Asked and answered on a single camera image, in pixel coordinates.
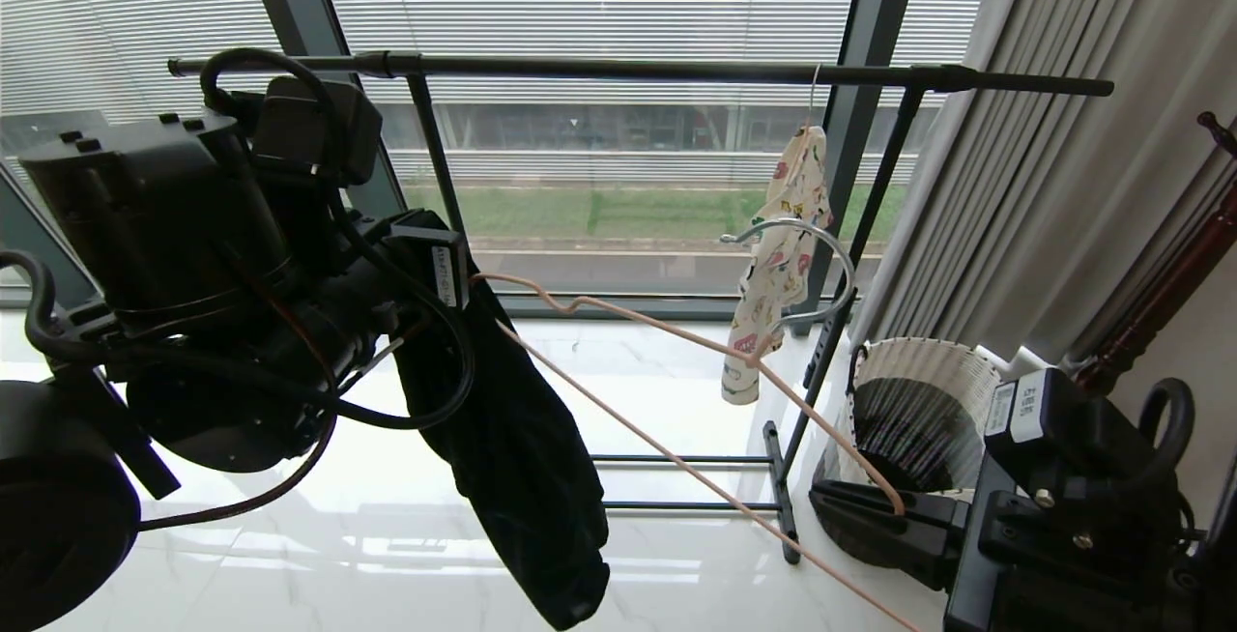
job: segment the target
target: orange clothes hanger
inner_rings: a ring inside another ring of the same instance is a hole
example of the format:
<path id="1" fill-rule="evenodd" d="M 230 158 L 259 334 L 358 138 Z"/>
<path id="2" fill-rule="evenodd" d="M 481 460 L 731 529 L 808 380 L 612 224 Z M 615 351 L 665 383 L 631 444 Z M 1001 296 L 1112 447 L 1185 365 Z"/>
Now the orange clothes hanger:
<path id="1" fill-rule="evenodd" d="M 495 272 L 477 272 L 477 275 L 474 275 L 469 280 L 469 282 L 475 283 L 476 281 L 481 280 L 507 281 L 507 283 L 521 284 L 521 287 L 533 289 L 533 292 L 536 292 L 538 298 L 542 298 L 542 301 L 546 302 L 549 307 L 552 307 L 552 309 L 562 312 L 562 314 L 567 315 L 574 314 L 575 310 L 579 310 L 579 307 L 585 304 L 591 307 L 600 307 L 600 309 L 602 310 L 614 312 L 614 314 L 626 318 L 628 320 L 637 320 L 637 323 L 643 323 L 646 325 L 652 325 L 653 328 L 663 329 L 670 335 L 674 335 L 677 338 L 684 338 L 684 340 L 688 340 L 690 343 L 696 343 L 696 345 L 708 348 L 710 350 L 720 351 L 726 356 L 742 360 L 742 362 L 748 364 L 755 369 L 758 369 L 761 375 L 763 375 L 769 381 L 773 381 L 773 385 L 777 386 L 777 388 L 782 391 L 782 393 L 785 393 L 785 396 L 790 398 L 790 402 L 795 403 L 809 418 L 811 418 L 813 422 L 816 422 L 816 424 L 820 425 L 820 428 L 824 429 L 825 433 L 829 434 L 829 437 L 831 437 L 833 439 L 835 439 L 835 442 L 837 442 L 837 445 L 842 450 L 847 451 L 847 454 L 850 454 L 850 456 L 852 456 L 852 459 L 857 461 L 857 464 L 861 465 L 863 470 L 866 470 L 872 481 L 877 484 L 877 486 L 881 489 L 882 492 L 884 492 L 886 496 L 889 497 L 889 502 L 893 507 L 894 515 L 897 516 L 905 515 L 905 505 L 902 501 L 902 496 L 898 495 L 897 490 L 894 490 L 893 486 L 889 485 L 889 481 L 886 480 L 883 475 L 881 475 L 880 470 L 876 470 L 876 468 L 873 468 L 872 464 L 867 461 L 867 459 L 865 459 L 862 454 L 858 453 L 857 448 L 855 448 L 852 443 L 849 442 L 847 438 L 842 437 L 842 434 L 839 430 L 834 429 L 830 422 L 825 421 L 825 418 L 820 417 L 820 414 L 816 413 L 816 411 L 811 408 L 811 406 L 805 403 L 804 399 L 800 398 L 799 395 L 797 395 L 795 391 L 792 390 L 790 386 L 782 380 L 782 377 L 779 377 L 777 374 L 772 371 L 772 369 L 768 369 L 764 365 L 763 360 L 761 360 L 761 355 L 763 355 L 766 348 L 769 345 L 769 341 L 772 341 L 772 336 L 766 336 L 763 340 L 761 340 L 761 343 L 756 346 L 756 350 L 751 351 L 751 354 L 743 354 L 742 351 L 732 350 L 729 346 L 722 345 L 722 343 L 715 343 L 713 340 L 709 340 L 708 338 L 701 338 L 699 335 L 695 335 L 694 333 L 688 333 L 685 329 L 668 325 L 666 323 L 662 323 L 662 320 L 656 320 L 649 318 L 649 315 L 638 314 L 637 312 L 627 310 L 623 307 L 616 307 L 614 304 L 601 301 L 601 298 L 575 297 L 571 298 L 571 302 L 569 304 L 563 305 L 559 304 L 555 301 L 555 298 L 550 296 L 549 292 L 547 292 L 547 289 L 542 287 L 542 284 L 536 283 L 536 281 L 523 280 L 521 278 L 521 276 L 495 275 Z M 610 417 L 614 417 L 620 424 L 626 427 L 628 430 L 632 430 L 633 434 L 640 437 L 642 440 L 644 440 L 644 443 L 647 443 L 659 454 L 666 456 L 667 460 L 672 461 L 678 468 L 684 469 L 689 475 L 691 475 L 691 477 L 694 477 L 705 487 L 708 487 L 714 493 L 720 496 L 730 506 L 735 507 L 740 513 L 755 521 L 761 528 L 772 533 L 776 538 L 785 543 L 787 547 L 798 552 L 808 562 L 816 565 L 816 568 L 819 568 L 821 571 L 837 580 L 837 583 L 840 583 L 842 586 L 846 586 L 847 589 L 854 591 L 857 596 L 860 596 L 861 599 L 875 606 L 877 610 L 888 615 L 892 620 L 901 623 L 902 627 L 905 627 L 912 632 L 919 632 L 919 628 L 915 627 L 909 620 L 893 612 L 884 604 L 880 602 L 873 596 L 871 596 L 870 592 L 866 592 L 862 589 L 860 589 L 852 580 L 847 579 L 844 574 L 840 574 L 840 571 L 826 564 L 824 560 L 821 560 L 821 558 L 808 552 L 808 549 L 805 549 L 794 539 L 787 537 L 776 526 L 769 523 L 767 519 L 762 518 L 752 510 L 747 508 L 747 506 L 743 505 L 743 502 L 740 501 L 737 497 L 722 490 L 720 486 L 717 486 L 717 484 L 709 480 L 699 470 L 691 468 L 684 460 L 679 459 L 675 454 L 673 454 L 669 449 L 663 446 L 662 443 L 658 443 L 656 439 L 649 437 L 649 434 L 646 434 L 644 430 L 640 429 L 640 427 L 633 424 L 630 419 L 627 419 L 627 417 L 623 417 L 621 413 L 618 413 L 609 404 L 606 404 L 604 399 L 596 397 L 596 395 L 593 395 L 593 391 L 589 391 L 581 385 L 581 382 L 578 382 L 576 380 L 571 378 L 571 376 L 568 375 L 565 371 L 563 371 L 560 367 L 558 367 L 557 364 L 552 362 L 552 360 L 547 359 L 538 350 L 533 349 L 532 345 L 529 345 L 529 343 L 523 341 L 522 338 L 517 335 L 517 333 L 515 333 L 512 329 L 507 328 L 501 323 L 499 324 L 499 327 L 508 338 L 512 338 L 512 340 L 517 343 L 517 345 L 521 345 L 526 351 L 528 351 L 529 355 L 538 359 L 542 364 L 544 364 L 548 369 L 550 369 L 550 371 L 560 376 L 564 381 L 569 382 L 569 385 L 573 388 L 583 393 L 586 398 L 591 399 L 591 402 L 597 407 L 600 407 L 602 412 L 605 412 Z"/>

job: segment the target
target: rack base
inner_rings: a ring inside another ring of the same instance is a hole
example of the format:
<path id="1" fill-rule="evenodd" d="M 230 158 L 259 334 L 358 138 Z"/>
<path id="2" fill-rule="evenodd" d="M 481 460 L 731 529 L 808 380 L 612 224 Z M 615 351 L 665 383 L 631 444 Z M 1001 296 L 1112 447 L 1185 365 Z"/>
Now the rack base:
<path id="1" fill-rule="evenodd" d="M 768 511 L 777 513 L 778 528 L 785 537 L 799 542 L 799 532 L 794 527 L 794 507 L 790 505 L 790 490 L 784 479 L 785 470 L 782 465 L 782 443 L 778 440 L 777 424 L 764 422 L 764 453 L 763 456 L 679 456 L 688 464 L 737 466 L 738 469 L 751 466 L 764 466 L 768 470 L 769 480 L 773 485 L 772 502 L 743 502 L 743 506 L 752 511 Z M 599 468 L 605 464 L 669 464 L 667 456 L 657 455 L 632 455 L 632 454 L 594 454 L 593 461 Z M 614 511 L 737 511 L 726 502 L 602 502 L 607 510 Z M 799 553 L 782 544 L 782 557 L 789 564 L 799 564 Z"/>

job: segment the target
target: white marble floor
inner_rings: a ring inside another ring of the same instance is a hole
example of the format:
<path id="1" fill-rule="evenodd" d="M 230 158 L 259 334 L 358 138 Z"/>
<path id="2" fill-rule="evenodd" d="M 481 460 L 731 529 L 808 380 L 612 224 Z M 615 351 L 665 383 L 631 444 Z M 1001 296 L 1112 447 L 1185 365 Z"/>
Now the white marble floor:
<path id="1" fill-rule="evenodd" d="M 654 329 L 615 323 L 520 325 L 528 340 L 620 412 L 683 454 L 762 454 L 760 428 L 774 419 L 783 440 L 795 411 L 772 386 L 750 407 L 717 395 L 714 351 Z M 691 327 L 725 338 L 715 325 Z M 773 355 L 797 381 L 810 351 L 788 340 Z M 839 364 L 823 393 L 837 403 Z M 21 336 L 19 312 L 0 314 L 0 377 L 37 381 L 46 367 Z M 574 390 L 554 380 L 594 453 L 648 453 Z M 402 412 L 395 369 L 383 366 L 350 395 Z M 923 630 L 940 628 L 944 597 L 896 571 L 850 560 L 824 537 L 805 498 L 807 475 L 824 445 L 809 433 L 792 481 L 804 544 Z M 184 487 L 146 517 L 215 506 L 272 486 L 294 469 L 225 475 L 168 463 Z M 714 471 L 741 498 L 769 498 L 764 470 Z M 673 469 L 605 469 L 607 498 L 711 500 Z M 892 620 L 808 562 L 787 565 L 781 545 L 735 516 L 611 512 L 604 550 L 612 569 L 596 616 L 579 626 L 604 631 L 884 631 Z M 344 422 L 322 464 L 297 490 L 257 512 L 209 526 L 143 534 L 124 566 L 89 601 L 48 627 L 54 632 L 208 632 L 218 630 L 541 631 L 524 600 L 454 490 L 450 470 L 416 434 Z"/>

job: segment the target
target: white label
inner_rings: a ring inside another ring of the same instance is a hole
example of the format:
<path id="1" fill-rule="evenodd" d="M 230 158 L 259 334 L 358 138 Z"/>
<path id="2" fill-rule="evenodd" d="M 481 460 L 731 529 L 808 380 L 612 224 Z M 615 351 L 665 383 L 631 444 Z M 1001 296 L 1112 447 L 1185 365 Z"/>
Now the white label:
<path id="1" fill-rule="evenodd" d="M 1016 444 L 1043 437 L 1044 428 L 1039 423 L 1039 412 L 1044 408 L 1047 382 L 1047 369 L 1029 372 L 1018 380 L 1018 393 L 1014 396 L 1013 412 L 1009 417 L 1009 437 Z"/>
<path id="2" fill-rule="evenodd" d="M 438 298 L 450 307 L 455 307 L 455 272 L 452 272 L 452 250 L 445 245 L 434 245 L 430 249 L 434 257 L 434 283 L 438 284 Z"/>
<path id="3" fill-rule="evenodd" d="M 1016 381 L 998 386 L 992 393 L 992 407 L 988 409 L 988 422 L 983 428 L 985 437 L 1001 434 L 1009 425 L 1009 408 L 1013 406 L 1013 393 L 1018 388 Z"/>

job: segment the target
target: laundry basket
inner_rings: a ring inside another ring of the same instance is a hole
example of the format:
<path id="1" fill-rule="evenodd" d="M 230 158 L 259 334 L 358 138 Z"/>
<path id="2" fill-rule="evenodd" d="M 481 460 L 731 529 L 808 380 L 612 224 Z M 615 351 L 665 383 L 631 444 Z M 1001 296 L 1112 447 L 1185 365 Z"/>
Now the laundry basket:
<path id="1" fill-rule="evenodd" d="M 860 345 L 851 355 L 837 428 L 894 489 L 966 498 L 978 477 L 983 421 L 999 381 L 993 364 L 957 343 L 892 338 Z M 872 485 L 836 443 L 826 446 L 816 466 L 813 484 L 821 480 Z M 816 516 L 856 559 L 892 565 Z"/>

